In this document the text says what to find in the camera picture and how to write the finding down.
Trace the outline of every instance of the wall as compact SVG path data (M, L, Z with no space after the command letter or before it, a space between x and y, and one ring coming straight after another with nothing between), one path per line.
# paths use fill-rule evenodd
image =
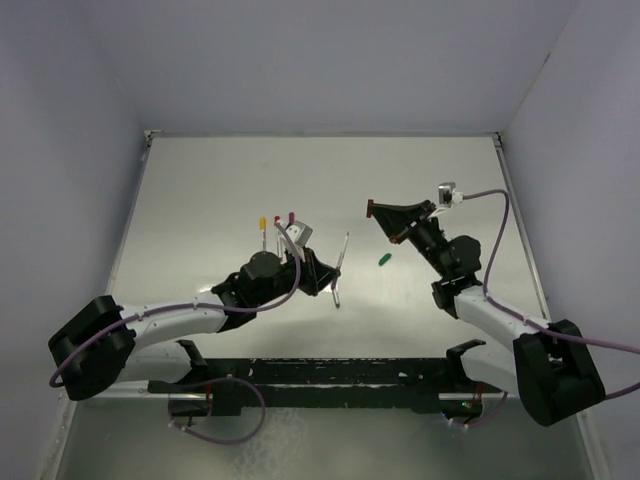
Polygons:
M505 128L578 0L88 0L145 128Z
M640 345L640 3L585 0L505 135L551 312ZM611 391L638 359L592 349ZM618 479L640 470L640 394L596 408Z
M104 291L141 126L71 1L0 4L2 477L29 479L57 393L48 338Z

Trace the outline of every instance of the white table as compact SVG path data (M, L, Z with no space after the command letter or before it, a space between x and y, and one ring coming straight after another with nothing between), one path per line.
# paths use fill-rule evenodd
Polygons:
M369 198L390 204L437 200L444 181L456 181L465 193L504 188L492 139L155 138L112 294L119 303L140 305L208 289L261 249L261 216L272 219L293 210L314 228L308 246L325 263L335 263L350 232L340 280L342 308L334 308L330 293L318 298L298 293L237 330L194 336L205 357L441 357L451 346L487 338L436 308L430 290L435 272L408 242L390 245L365 212ZM480 240L483 265L502 202L500 197L465 202L441 220L449 238L469 234ZM273 245L272 230L268 240ZM387 252L393 257L379 267ZM513 216L492 292L541 313ZM256 439L225 448L168 430L165 399L143 397L95 400L78 409L61 467L64 478L88 471L96 480L185 474L265 480L588 475L575 422L543 429L517 400L473 433L406 411L272 409ZM246 410L241 419L209 419L203 428L211 434L250 428L257 412ZM88 432L97 432L95 438ZM89 448L103 452L97 460L101 468L81 453ZM558 448L562 458L546 462Z

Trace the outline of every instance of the gray wall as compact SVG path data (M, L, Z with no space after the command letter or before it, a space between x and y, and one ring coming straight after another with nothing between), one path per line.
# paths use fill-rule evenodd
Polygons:
M85 0L145 128L504 129L578 0Z
M0 4L2 478L29 479L57 392L49 336L104 291L141 126L67 0Z
M640 345L640 2L585 0L505 135L555 319ZM640 359L592 349L608 390ZM640 393L596 408L617 479L640 471Z

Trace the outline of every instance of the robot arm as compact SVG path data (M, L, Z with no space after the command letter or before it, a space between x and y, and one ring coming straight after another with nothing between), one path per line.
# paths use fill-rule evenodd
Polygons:
M458 375L518 395L531 417L544 426L603 401L604 386L586 345L554 340L540 331L581 336L573 323L547 322L488 300L476 277L480 243L468 236L447 240L440 229L438 215L462 200L454 187L440 187L439 207L428 200L409 206L370 200L367 217L378 222L391 243L409 240L442 277L432 284L440 309L501 345L495 348L476 340L456 347ZM526 318L526 323L510 312Z
M69 398L93 397L116 382L153 379L176 383L185 378L201 358L191 342L175 340L225 332L256 318L255 309L291 292L296 255L300 259L298 290L316 296L334 283L340 270L320 262L306 247L312 229L296 221L286 231L291 244L283 258L258 252L210 292L171 304L139 307L119 306L109 295L92 300L49 340L56 365L60 368L67 362L60 376ZM133 321L124 324L126 319ZM81 348L108 328L108 335Z

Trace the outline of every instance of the green marker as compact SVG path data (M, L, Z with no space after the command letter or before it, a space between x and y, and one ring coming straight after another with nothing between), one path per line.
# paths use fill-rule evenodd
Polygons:
M391 258L391 254L387 253L384 255L384 257L382 257L380 260L378 260L378 265L382 266L385 263L387 263L389 261L389 259Z

